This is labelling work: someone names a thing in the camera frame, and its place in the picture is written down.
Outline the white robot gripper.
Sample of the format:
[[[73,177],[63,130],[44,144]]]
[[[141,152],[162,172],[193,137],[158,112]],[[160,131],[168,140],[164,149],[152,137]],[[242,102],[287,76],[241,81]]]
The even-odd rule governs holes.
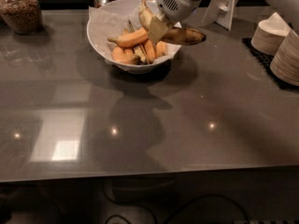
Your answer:
[[[149,24],[148,38],[157,44],[177,23],[188,18],[201,4],[202,0],[157,0],[159,9]]]

